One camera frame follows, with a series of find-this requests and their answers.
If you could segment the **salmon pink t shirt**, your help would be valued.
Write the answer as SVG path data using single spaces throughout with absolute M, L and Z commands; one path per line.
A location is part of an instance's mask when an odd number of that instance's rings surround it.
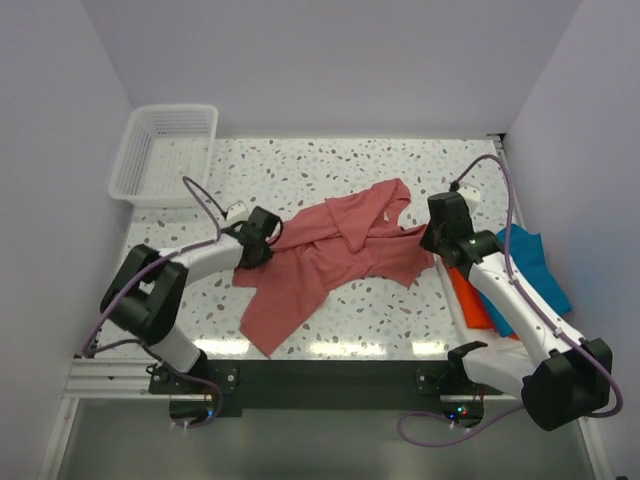
M 410 287 L 435 264 L 420 245 L 425 226 L 398 223 L 410 201 L 404 182 L 391 179 L 299 211 L 285 223 L 269 261 L 234 272 L 234 286 L 255 290 L 241 333 L 270 356 L 330 291 L 348 282 L 375 276 Z

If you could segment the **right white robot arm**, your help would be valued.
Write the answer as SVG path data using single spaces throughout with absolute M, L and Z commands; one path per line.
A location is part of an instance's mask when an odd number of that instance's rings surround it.
M 459 393 L 484 384 L 519 399 L 529 417 L 552 431 L 595 417 L 609 403 L 613 354 L 588 340 L 557 314 L 516 269 L 495 234 L 476 231 L 458 192 L 427 200 L 430 222 L 420 242 L 498 309 L 519 339 L 473 340 L 448 354 L 448 386 Z

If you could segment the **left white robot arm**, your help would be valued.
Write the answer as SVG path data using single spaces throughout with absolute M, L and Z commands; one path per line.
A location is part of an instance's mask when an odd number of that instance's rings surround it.
M 217 230 L 211 240 L 165 252 L 137 245 L 101 301 L 101 320 L 133 335 L 173 369 L 177 386 L 196 392 L 208 377 L 207 356 L 176 325 L 185 288 L 215 273 L 264 265 L 283 230 L 280 217 L 256 207 L 247 218 Z

